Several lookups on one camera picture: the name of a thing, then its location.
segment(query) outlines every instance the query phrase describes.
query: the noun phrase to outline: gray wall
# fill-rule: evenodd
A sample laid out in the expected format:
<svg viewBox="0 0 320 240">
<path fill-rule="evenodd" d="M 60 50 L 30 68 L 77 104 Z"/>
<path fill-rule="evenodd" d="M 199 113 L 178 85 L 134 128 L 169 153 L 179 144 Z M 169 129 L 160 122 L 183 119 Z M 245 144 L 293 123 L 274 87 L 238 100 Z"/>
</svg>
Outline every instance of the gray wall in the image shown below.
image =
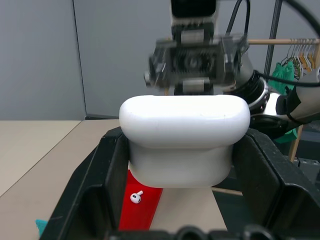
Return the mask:
<svg viewBox="0 0 320 240">
<path fill-rule="evenodd" d="M 0 1 L 0 120 L 81 120 L 72 0 Z"/>
<path fill-rule="evenodd" d="M 251 1 L 250 38 L 269 38 L 274 0 Z M 225 33 L 235 0 L 221 0 L 219 31 Z M 128 98 L 162 94 L 147 89 L 143 73 L 155 41 L 171 36 L 169 0 L 75 0 L 75 16 L 86 110 L 117 116 Z M 243 33 L 246 4 L 238 11 L 233 33 Z M 267 46 L 252 46 L 254 67 L 264 70 Z"/>
<path fill-rule="evenodd" d="M 318 21 L 320 20 L 320 1 L 319 0 L 303 0 L 301 1 L 308 10 L 310 10 Z M 316 34 L 310 28 L 308 23 L 302 18 L 294 9 L 288 6 L 286 3 L 282 4 L 280 19 L 278 25 L 278 31 L 276 35 L 277 39 L 300 39 L 300 38 L 317 38 Z M 270 74 L 275 69 L 276 63 L 281 62 L 288 53 L 288 45 L 276 45 L 274 47 L 274 53 L 272 58 L 272 65 Z"/>
</svg>

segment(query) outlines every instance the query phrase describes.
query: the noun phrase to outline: white airpods case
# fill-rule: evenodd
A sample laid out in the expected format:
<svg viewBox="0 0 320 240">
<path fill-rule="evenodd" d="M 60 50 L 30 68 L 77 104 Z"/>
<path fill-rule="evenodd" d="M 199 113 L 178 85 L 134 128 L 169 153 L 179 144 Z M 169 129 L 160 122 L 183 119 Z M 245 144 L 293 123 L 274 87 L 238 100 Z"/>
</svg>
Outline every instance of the white airpods case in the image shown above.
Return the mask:
<svg viewBox="0 0 320 240">
<path fill-rule="evenodd" d="M 210 187 L 229 174 L 233 144 L 247 132 L 250 111 L 232 95 L 146 95 L 126 100 L 119 121 L 140 183 Z"/>
</svg>

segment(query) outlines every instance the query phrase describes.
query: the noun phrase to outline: red mat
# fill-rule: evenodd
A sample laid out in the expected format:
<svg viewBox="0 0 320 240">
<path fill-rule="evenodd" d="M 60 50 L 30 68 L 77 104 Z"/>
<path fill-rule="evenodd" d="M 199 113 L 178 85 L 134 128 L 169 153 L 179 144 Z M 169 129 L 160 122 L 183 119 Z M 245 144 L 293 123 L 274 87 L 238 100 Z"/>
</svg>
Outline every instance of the red mat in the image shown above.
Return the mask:
<svg viewBox="0 0 320 240">
<path fill-rule="evenodd" d="M 149 230 L 162 190 L 142 185 L 128 170 L 119 230 Z M 135 204 L 130 196 L 139 191 L 143 191 L 141 202 Z"/>
</svg>

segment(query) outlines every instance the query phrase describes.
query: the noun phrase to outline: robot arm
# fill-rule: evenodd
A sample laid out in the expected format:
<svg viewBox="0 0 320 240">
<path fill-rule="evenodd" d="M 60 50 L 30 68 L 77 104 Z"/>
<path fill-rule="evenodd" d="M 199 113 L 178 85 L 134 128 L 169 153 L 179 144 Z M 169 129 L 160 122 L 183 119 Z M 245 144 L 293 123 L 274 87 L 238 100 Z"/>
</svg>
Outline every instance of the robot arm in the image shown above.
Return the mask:
<svg viewBox="0 0 320 240">
<path fill-rule="evenodd" d="M 249 60 L 247 35 L 216 35 L 217 12 L 214 0 L 171 0 L 172 40 L 157 41 L 146 85 L 174 87 L 175 95 L 212 95 L 219 86 L 224 94 L 243 98 L 250 127 L 271 138 L 319 120 L 320 68 L 299 81 L 317 87 L 295 86 L 286 96 L 272 92 Z"/>
</svg>

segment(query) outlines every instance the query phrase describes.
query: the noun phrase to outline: beige table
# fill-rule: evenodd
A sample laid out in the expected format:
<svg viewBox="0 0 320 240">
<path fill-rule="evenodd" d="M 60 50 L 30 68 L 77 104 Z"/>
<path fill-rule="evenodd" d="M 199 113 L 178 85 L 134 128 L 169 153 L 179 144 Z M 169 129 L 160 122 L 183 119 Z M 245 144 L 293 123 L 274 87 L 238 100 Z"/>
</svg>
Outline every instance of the beige table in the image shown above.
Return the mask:
<svg viewBox="0 0 320 240">
<path fill-rule="evenodd" d="M 80 121 L 0 121 L 0 196 Z"/>
<path fill-rule="evenodd" d="M 50 218 L 73 171 L 100 138 L 118 126 L 117 120 L 82 121 L 3 194 L 0 239 L 38 239 L 35 220 Z M 209 188 L 163 190 L 151 228 L 174 232 L 184 225 L 226 229 Z"/>
</svg>

